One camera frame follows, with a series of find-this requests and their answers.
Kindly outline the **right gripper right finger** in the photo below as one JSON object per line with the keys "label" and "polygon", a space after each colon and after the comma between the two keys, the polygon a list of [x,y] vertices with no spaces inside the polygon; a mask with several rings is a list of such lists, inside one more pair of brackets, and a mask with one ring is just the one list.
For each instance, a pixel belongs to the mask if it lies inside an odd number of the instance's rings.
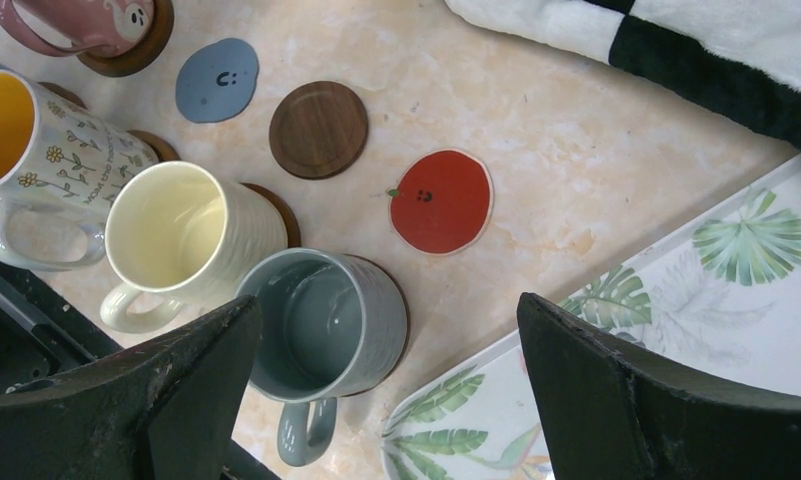
{"label": "right gripper right finger", "polygon": [[801,397],[710,375],[523,293],[518,332],[559,479],[801,479]]}

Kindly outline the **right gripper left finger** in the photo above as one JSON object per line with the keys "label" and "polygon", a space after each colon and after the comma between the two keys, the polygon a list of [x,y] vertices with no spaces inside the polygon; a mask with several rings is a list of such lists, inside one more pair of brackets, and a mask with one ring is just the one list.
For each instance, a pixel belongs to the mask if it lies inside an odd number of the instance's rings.
{"label": "right gripper left finger", "polygon": [[0,479],[217,479],[261,326],[245,295],[0,394]]}

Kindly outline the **cream ceramic mug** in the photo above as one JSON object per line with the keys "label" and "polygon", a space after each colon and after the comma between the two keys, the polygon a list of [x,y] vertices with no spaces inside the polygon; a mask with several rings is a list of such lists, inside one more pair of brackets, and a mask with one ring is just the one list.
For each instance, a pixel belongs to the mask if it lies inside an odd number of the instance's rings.
{"label": "cream ceramic mug", "polygon": [[289,248],[270,201],[185,161],[150,167],[123,188],[105,246],[122,283],[104,298],[100,316],[130,334],[166,326],[186,305],[225,304],[254,266]]}

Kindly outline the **grey ceramic mug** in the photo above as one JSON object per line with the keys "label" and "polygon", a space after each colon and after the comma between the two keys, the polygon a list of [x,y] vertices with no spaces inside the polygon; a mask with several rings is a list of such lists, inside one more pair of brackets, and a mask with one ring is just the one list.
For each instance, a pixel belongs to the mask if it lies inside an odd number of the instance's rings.
{"label": "grey ceramic mug", "polygon": [[344,257],[310,248],[273,254],[253,267],[238,295],[259,308],[259,343],[249,384],[283,403],[277,451],[292,467],[315,462],[331,444],[361,334],[361,308]]}

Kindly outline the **amber wooden coaster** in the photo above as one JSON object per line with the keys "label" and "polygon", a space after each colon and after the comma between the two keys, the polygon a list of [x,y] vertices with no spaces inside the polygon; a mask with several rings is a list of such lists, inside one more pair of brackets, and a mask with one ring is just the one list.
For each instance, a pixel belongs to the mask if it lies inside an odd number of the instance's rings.
{"label": "amber wooden coaster", "polygon": [[374,389],[397,369],[409,343],[410,320],[397,279],[378,263],[346,255],[361,308],[361,334],[351,365],[344,371],[345,396]]}
{"label": "amber wooden coaster", "polygon": [[161,137],[142,130],[129,130],[129,134],[145,142],[156,154],[159,162],[181,159],[175,148]]}
{"label": "amber wooden coaster", "polygon": [[299,222],[288,203],[279,195],[261,185],[246,182],[243,185],[270,201],[280,213],[287,233],[288,247],[301,247],[302,237]]}

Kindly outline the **red apple coaster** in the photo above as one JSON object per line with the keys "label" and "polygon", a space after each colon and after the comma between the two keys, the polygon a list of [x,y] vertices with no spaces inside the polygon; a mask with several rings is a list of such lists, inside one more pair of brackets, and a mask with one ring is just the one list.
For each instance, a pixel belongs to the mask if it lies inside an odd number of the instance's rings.
{"label": "red apple coaster", "polygon": [[485,164],[451,149],[418,159],[387,194],[394,232],[428,255],[450,255],[470,246],[483,233],[494,206]]}

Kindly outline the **orange cup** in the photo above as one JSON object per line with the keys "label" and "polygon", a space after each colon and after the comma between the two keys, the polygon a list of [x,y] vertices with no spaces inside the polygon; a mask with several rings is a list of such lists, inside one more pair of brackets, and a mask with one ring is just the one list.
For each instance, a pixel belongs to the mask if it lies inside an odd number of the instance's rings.
{"label": "orange cup", "polygon": [[[105,255],[105,226],[123,187],[158,163],[141,138],[9,70],[0,69],[0,261],[17,268],[68,271]],[[40,260],[9,238],[21,210],[71,221],[85,234],[84,255]]]}

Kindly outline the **dark walnut wooden coaster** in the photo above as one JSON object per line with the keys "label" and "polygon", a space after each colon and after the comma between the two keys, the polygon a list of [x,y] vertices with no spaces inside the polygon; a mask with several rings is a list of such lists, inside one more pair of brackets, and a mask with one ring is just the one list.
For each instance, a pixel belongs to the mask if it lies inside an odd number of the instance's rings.
{"label": "dark walnut wooden coaster", "polygon": [[167,45],[174,27],[172,2],[153,0],[153,6],[151,28],[132,49],[116,57],[81,53],[77,59],[94,72],[111,78],[133,75],[152,64]]}
{"label": "dark walnut wooden coaster", "polygon": [[344,84],[321,80],[291,91],[269,127],[272,156],[287,173],[306,180],[338,175],[362,155],[369,134],[366,107]]}

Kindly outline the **blue-grey apple coaster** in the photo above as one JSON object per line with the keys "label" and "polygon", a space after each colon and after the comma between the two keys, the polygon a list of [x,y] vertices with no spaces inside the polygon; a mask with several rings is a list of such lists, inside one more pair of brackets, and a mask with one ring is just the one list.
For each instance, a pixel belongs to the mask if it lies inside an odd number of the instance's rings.
{"label": "blue-grey apple coaster", "polygon": [[196,124],[218,123],[239,115],[249,105],[260,72],[253,47],[225,38],[192,54],[175,83],[179,113]]}

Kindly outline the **brown wooden coaster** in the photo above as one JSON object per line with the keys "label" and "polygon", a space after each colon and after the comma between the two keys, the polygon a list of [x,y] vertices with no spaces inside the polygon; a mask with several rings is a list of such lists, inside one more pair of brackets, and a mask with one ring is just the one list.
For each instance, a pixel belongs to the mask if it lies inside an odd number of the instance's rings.
{"label": "brown wooden coaster", "polygon": [[82,109],[87,108],[85,102],[78,95],[60,85],[51,82],[40,82],[40,85],[49,90],[50,92],[62,97],[64,100],[72,103],[76,107]]}

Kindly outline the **pink mug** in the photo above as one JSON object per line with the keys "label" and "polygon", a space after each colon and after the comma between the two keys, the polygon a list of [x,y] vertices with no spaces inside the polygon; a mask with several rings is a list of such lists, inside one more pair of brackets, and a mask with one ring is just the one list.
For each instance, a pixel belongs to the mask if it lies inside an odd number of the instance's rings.
{"label": "pink mug", "polygon": [[[47,41],[24,21],[21,11],[44,22],[71,44],[62,47]],[[0,0],[0,27],[25,47],[52,57],[122,55],[149,33],[155,14],[152,1]]]}

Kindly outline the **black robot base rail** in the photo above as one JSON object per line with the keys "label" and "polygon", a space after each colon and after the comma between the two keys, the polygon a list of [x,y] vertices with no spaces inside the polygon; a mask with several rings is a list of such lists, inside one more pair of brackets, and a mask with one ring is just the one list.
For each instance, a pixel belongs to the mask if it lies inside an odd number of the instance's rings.
{"label": "black robot base rail", "polygon": [[[34,274],[0,265],[0,394],[122,350]],[[231,441],[228,468],[217,479],[272,477]]]}

